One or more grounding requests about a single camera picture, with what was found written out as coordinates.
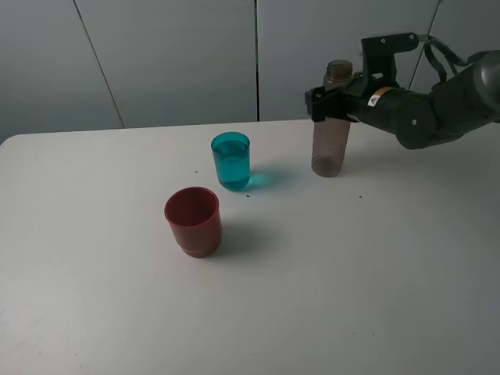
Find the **white table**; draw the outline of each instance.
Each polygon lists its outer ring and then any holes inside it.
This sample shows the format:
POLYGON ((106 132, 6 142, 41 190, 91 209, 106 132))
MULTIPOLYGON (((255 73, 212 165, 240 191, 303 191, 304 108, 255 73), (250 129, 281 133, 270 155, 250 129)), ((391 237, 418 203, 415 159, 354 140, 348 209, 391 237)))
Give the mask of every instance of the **white table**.
POLYGON ((309 168, 307 121, 17 136, 0 148, 2 375, 500 373, 500 128, 411 152, 353 125, 309 168), (218 185, 210 141, 251 140, 266 185, 218 185), (175 191, 220 198, 185 255, 175 191))

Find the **white wall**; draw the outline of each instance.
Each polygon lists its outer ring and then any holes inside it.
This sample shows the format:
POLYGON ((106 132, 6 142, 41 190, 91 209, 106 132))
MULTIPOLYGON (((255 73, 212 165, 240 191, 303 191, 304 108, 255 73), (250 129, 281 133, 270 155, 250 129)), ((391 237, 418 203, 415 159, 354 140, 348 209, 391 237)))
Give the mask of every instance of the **white wall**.
MULTIPOLYGON (((466 59, 475 52, 500 49, 499 14, 499 0, 443 1, 430 34, 466 59)), ((435 55, 448 68, 440 52, 435 52, 435 55)), ((411 89, 427 93, 438 81, 438 74, 423 55, 411 89)))
POLYGON ((257 119, 253 0, 78 0, 126 127, 257 119))
MULTIPOLYGON (((428 32, 438 0, 258 0, 261 120, 306 118, 304 91, 333 59, 362 62, 362 38, 428 32)), ((418 51, 398 57, 408 86, 418 51)))
POLYGON ((0 143, 19 133, 119 127, 71 0, 1 0, 0 143))

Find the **blue transparent glass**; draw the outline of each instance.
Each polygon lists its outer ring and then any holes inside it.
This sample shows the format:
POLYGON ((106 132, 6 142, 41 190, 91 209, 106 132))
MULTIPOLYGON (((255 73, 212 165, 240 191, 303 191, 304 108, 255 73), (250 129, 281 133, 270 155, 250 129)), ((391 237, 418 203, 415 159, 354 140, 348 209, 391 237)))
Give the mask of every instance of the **blue transparent glass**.
POLYGON ((250 180, 250 140, 242 133, 222 133, 213 138, 217 178, 228 190, 243 190, 250 180))

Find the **blue liquid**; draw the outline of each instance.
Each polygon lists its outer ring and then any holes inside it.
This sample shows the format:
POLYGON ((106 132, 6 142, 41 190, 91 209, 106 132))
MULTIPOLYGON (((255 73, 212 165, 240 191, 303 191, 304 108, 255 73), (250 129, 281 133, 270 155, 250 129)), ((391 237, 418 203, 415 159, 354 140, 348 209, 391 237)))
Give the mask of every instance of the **blue liquid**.
POLYGON ((213 148, 219 182, 226 189, 238 191, 250 180, 248 145, 242 141, 223 141, 213 148))

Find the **red plastic cup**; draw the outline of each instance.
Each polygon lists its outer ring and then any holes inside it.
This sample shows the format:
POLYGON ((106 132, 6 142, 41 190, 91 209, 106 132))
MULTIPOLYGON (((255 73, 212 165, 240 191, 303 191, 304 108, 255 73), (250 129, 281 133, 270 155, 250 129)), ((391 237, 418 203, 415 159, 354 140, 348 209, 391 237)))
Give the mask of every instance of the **red plastic cup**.
POLYGON ((219 247, 219 199, 209 189, 187 187, 178 191, 165 204, 165 217, 186 254, 204 258, 219 247))

